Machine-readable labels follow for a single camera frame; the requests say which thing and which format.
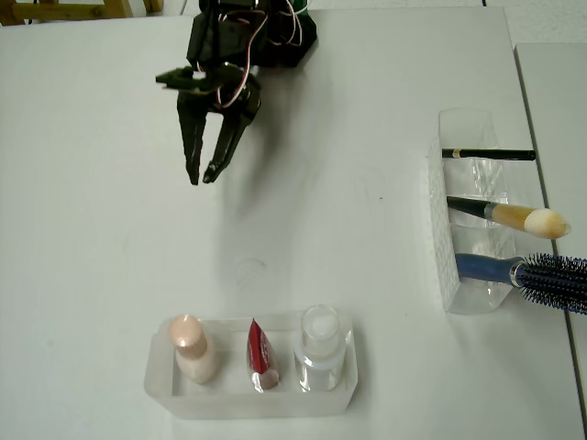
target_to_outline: cotton tip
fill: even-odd
[[[536,209],[526,218],[524,230],[536,237],[554,240],[566,236],[570,225],[560,215],[550,209]]]

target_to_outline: round brush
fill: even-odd
[[[519,287],[522,296],[538,303],[587,314],[587,259],[536,254],[497,259],[455,254],[459,276]]]
[[[550,209],[528,208],[461,197],[447,197],[447,203],[449,208],[526,231],[540,238],[554,240],[570,232],[570,225],[562,215]]]

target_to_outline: wooden chair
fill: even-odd
[[[143,0],[147,12],[160,12],[163,0]],[[24,25],[34,20],[96,20],[132,17],[128,0],[104,0],[103,5],[60,5],[59,0],[39,0],[38,5],[0,0],[0,24]]]

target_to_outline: wooden brush handle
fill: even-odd
[[[500,225],[523,231],[527,217],[535,210],[535,208],[516,206],[514,204],[497,204],[492,209],[492,220]]]

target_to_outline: cable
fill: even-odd
[[[183,12],[185,11],[186,5],[187,5],[187,0],[183,0],[182,9],[180,10],[180,16],[183,15]]]
[[[293,31],[292,31],[292,36],[290,37],[290,39],[288,39],[287,41],[285,41],[285,44],[290,44],[292,42],[292,40],[295,37],[295,25],[297,22],[297,15],[294,12],[294,7],[292,6],[292,4],[290,3],[290,0],[285,0],[285,3],[287,4],[287,8],[290,10],[290,13],[292,14],[292,18],[293,18],[293,22],[292,22],[292,27],[293,27]]]
[[[302,14],[303,12],[305,12],[305,11],[308,9],[308,7],[309,7],[309,6],[312,4],[312,2],[314,2],[314,0],[310,0],[309,2],[307,2],[307,3],[305,4],[305,6],[304,6],[302,9],[299,9],[299,10],[297,10],[297,11],[293,12],[293,14],[296,14],[297,16],[298,16],[298,15],[300,15],[300,14]],[[289,15],[290,15],[290,14],[288,14],[287,12],[283,12],[283,11],[279,11],[279,13],[280,13],[281,15],[283,15],[283,16],[289,16]]]
[[[212,63],[213,66],[217,66],[218,65],[218,54],[220,53],[220,28],[218,23],[220,23],[220,21],[218,20],[218,17],[220,17],[220,2],[219,1],[215,1],[214,2],[214,6],[213,6],[213,18],[212,18],[212,23],[210,24],[212,26],[212,57],[210,59],[210,62]]]
[[[237,90],[234,92],[234,94],[228,100],[228,102],[226,104],[222,104],[221,97],[220,97],[220,87],[218,87],[218,89],[216,90],[216,101],[218,102],[218,105],[220,105],[222,108],[228,108],[228,107],[230,107],[237,100],[238,96],[242,92],[242,89],[244,89],[245,84],[247,83],[247,79],[249,78],[249,71],[250,71],[250,48],[251,48],[251,46],[253,44],[253,40],[255,39],[255,37],[257,37],[257,34],[259,33],[259,31],[263,28],[263,26],[265,26],[265,23],[267,23],[267,19],[268,18],[269,17],[267,15],[265,15],[265,18],[263,18],[263,21],[260,24],[260,26],[257,27],[257,30],[255,30],[255,32],[253,32],[253,35],[250,37],[249,45],[247,46],[247,67],[245,68],[245,73],[242,76],[242,80],[240,80],[240,85],[238,86]]]
[[[300,28],[300,41],[297,44],[293,44],[290,43],[292,46],[296,46],[297,48],[299,48],[300,46],[302,46],[302,23],[300,22],[300,16],[299,14],[295,14],[295,19],[297,20],[297,26]]]

